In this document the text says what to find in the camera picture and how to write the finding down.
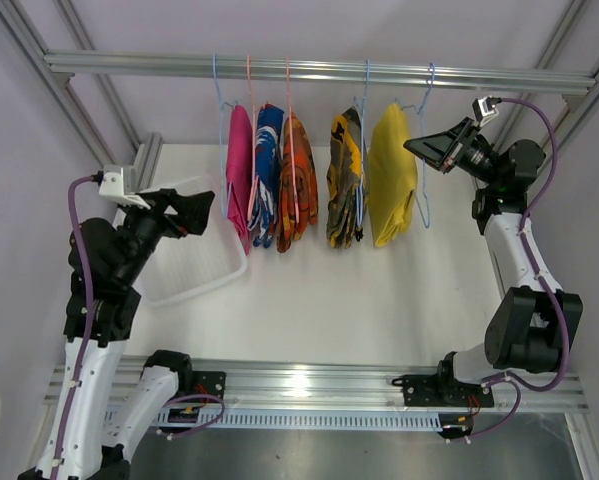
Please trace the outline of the light blue wire hanger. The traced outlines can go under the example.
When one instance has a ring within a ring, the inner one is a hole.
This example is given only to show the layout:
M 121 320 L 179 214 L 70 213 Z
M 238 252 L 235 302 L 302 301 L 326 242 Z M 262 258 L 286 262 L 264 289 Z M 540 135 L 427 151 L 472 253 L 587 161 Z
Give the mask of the light blue wire hanger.
M 422 138 L 425 137 L 426 133 L 426 113 L 430 94 L 434 88 L 436 80 L 436 66 L 433 62 L 429 64 L 430 78 L 426 81 L 426 91 L 419 105 L 409 104 L 406 105 L 399 99 L 396 99 L 398 106 L 402 111 L 412 110 L 418 119 L 420 133 Z M 430 207 L 430 199 L 428 196 L 427 188 L 427 165 L 429 160 L 429 148 L 424 146 L 424 143 L 420 143 L 420 149 L 417 152 L 417 158 L 421 161 L 421 187 L 420 192 L 415 194 L 415 202 L 421 217 L 422 223 L 425 229 L 429 229 L 432 224 L 432 214 Z

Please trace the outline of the yellow grey camouflage trousers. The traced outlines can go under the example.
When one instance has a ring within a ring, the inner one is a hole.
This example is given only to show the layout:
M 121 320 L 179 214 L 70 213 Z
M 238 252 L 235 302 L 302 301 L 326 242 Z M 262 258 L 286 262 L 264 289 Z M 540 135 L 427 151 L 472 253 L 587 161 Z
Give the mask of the yellow grey camouflage trousers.
M 359 180 L 360 121 L 356 108 L 350 107 L 335 116 L 330 131 L 326 236 L 331 248 L 347 249 L 356 240 L 356 194 Z

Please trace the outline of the pink hanger of orange trousers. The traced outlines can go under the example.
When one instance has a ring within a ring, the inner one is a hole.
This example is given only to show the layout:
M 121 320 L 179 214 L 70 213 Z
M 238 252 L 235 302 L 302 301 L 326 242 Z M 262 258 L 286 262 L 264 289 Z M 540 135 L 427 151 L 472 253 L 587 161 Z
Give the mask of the pink hanger of orange trousers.
M 289 130 L 289 154 L 290 154 L 290 181 L 288 184 L 289 191 L 289 200 L 292 201 L 293 207 L 293 222 L 296 227 L 297 221 L 299 220 L 300 210 L 298 203 L 298 189 L 297 189 L 297 179 L 296 179 L 296 157 L 295 157 L 295 147 L 294 147 L 294 127 L 293 127 L 293 104 L 292 104 L 292 94 L 291 94 L 291 79 L 290 79 L 290 59 L 289 57 L 285 58 L 285 82 L 286 82 L 286 100 L 288 107 L 288 130 Z

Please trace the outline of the blue hanger of camouflage trousers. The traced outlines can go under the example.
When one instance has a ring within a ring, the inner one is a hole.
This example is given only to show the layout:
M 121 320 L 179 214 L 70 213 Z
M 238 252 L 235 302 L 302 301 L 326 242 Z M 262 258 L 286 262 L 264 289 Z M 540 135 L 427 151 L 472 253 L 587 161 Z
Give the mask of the blue hanger of camouflage trousers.
M 370 62 L 365 60 L 365 80 L 363 95 L 360 98 L 354 98 L 355 108 L 360 121 L 360 180 L 357 186 L 356 194 L 356 233 L 355 238 L 360 242 L 363 238 L 363 222 L 365 208 L 365 157 L 366 157 L 366 142 L 365 142 L 365 112 L 368 96 L 368 87 L 370 80 Z

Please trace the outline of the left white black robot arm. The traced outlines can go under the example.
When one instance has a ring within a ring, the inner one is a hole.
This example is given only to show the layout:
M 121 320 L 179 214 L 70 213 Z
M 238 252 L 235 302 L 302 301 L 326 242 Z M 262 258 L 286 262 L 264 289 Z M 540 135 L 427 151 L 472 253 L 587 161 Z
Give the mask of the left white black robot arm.
M 140 198 L 143 205 L 124 207 L 119 226 L 103 218 L 72 221 L 64 378 L 47 445 L 23 479 L 128 478 L 157 413 L 194 392 L 190 356 L 158 350 L 125 403 L 104 419 L 141 300 L 134 284 L 162 239 L 205 232 L 215 194 L 160 189 Z

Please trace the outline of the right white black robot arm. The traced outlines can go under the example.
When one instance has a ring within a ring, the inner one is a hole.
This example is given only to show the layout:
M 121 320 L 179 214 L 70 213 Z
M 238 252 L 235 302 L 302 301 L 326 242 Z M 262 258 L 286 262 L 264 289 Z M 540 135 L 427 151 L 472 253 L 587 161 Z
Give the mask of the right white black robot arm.
M 472 217 L 507 288 L 483 342 L 447 356 L 451 370 L 435 378 L 435 395 L 457 404 L 469 394 L 470 383 L 497 380 L 514 380 L 536 392 L 555 388 L 570 363 L 583 302 L 550 273 L 533 237 L 528 190 L 545 159 L 543 149 L 522 139 L 498 153 L 470 118 L 442 133 L 407 140 L 404 147 L 441 173 L 459 168 L 483 182 Z

